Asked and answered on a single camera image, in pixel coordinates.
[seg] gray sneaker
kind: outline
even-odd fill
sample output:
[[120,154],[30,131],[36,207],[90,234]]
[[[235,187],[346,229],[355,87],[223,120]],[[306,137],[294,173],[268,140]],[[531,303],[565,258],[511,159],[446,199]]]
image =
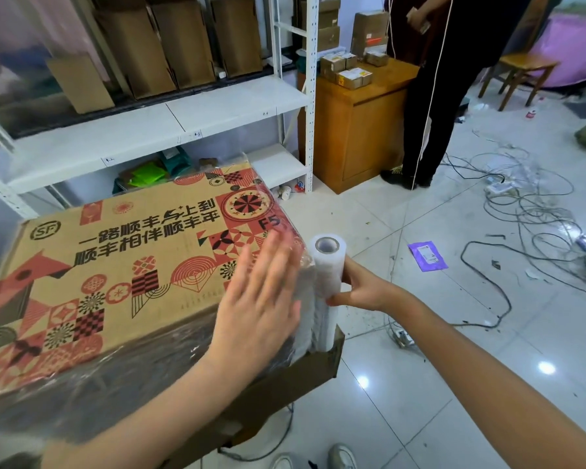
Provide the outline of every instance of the gray sneaker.
[[328,469],[358,469],[352,450],[342,443],[331,447],[328,451]]
[[304,469],[304,466],[295,454],[282,453],[275,457],[269,469]]

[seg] purple package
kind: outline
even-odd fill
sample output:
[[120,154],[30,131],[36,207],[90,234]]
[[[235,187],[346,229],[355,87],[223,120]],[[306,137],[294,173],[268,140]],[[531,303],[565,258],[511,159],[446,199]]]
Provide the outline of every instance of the purple package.
[[447,264],[432,242],[417,242],[408,245],[421,271],[442,270]]

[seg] pink fabric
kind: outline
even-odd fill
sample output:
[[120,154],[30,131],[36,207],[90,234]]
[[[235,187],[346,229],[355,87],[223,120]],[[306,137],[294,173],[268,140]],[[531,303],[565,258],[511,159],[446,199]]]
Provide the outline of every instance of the pink fabric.
[[[530,50],[557,59],[545,87],[569,86],[586,80],[586,16],[553,14],[547,28]],[[538,77],[542,71],[534,72]]]

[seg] stretch film roll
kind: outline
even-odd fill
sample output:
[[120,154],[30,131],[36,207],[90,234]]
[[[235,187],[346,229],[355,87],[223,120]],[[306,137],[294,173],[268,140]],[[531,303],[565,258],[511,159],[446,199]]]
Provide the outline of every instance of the stretch film roll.
[[317,235],[308,245],[317,271],[313,344],[315,350],[327,352],[334,344],[338,307],[329,307],[326,298],[341,291],[347,248],[341,237],[332,234]]

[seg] cabinet door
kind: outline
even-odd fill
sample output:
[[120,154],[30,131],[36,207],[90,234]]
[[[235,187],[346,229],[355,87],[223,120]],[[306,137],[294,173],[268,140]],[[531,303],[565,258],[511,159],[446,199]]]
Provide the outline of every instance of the cabinet door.
[[343,180],[401,163],[405,100],[406,91],[402,90],[354,106]]

